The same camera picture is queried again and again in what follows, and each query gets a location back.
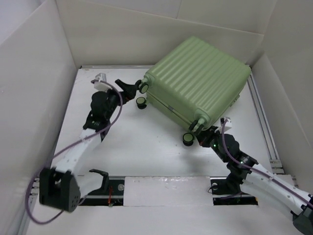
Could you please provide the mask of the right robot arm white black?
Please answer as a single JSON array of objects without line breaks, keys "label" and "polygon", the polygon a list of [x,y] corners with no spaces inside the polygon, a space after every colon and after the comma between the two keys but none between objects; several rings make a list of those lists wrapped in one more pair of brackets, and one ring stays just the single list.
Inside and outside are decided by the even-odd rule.
[{"label": "right robot arm white black", "polygon": [[256,159],[240,150],[230,134],[212,126],[196,136],[200,146],[210,147],[226,163],[230,174],[226,187],[232,193],[243,192],[271,204],[291,216],[294,227],[304,235],[313,233],[313,195],[300,190],[269,172]]}]

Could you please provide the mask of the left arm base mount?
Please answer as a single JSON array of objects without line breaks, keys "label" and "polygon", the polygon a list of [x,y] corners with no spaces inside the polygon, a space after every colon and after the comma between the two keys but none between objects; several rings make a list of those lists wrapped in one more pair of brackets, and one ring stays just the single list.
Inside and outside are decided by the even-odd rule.
[{"label": "left arm base mount", "polygon": [[91,169],[79,175],[81,199],[79,206],[123,206],[125,177],[110,176],[107,172]]}]

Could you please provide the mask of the green suitcase blue lining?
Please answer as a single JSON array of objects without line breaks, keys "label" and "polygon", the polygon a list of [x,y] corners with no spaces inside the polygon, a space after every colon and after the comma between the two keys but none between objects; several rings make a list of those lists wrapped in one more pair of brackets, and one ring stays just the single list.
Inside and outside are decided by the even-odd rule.
[{"label": "green suitcase blue lining", "polygon": [[183,144],[208,130],[239,98],[250,66],[208,42],[191,36],[144,74],[136,100],[149,103],[186,130]]}]

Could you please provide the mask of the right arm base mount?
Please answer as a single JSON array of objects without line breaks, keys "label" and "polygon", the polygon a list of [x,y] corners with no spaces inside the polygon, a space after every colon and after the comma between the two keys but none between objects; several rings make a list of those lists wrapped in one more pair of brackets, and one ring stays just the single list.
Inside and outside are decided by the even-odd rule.
[{"label": "right arm base mount", "polygon": [[229,173],[228,176],[210,177],[208,193],[212,194],[214,206],[258,205],[256,197],[240,189],[242,179]]}]

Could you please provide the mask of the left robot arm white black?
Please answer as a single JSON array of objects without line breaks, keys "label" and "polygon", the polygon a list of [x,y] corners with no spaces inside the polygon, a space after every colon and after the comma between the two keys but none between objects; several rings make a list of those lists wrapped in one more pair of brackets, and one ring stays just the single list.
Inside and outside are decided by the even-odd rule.
[{"label": "left robot arm white black", "polygon": [[107,172],[94,168],[82,175],[79,172],[115,123],[111,117],[116,108],[135,98],[141,80],[130,85],[117,79],[115,83],[121,91],[105,80],[94,79],[92,83],[97,92],[91,96],[90,112],[79,141],[60,151],[64,156],[40,172],[39,202],[44,206],[73,212],[89,193],[104,194],[109,189]]}]

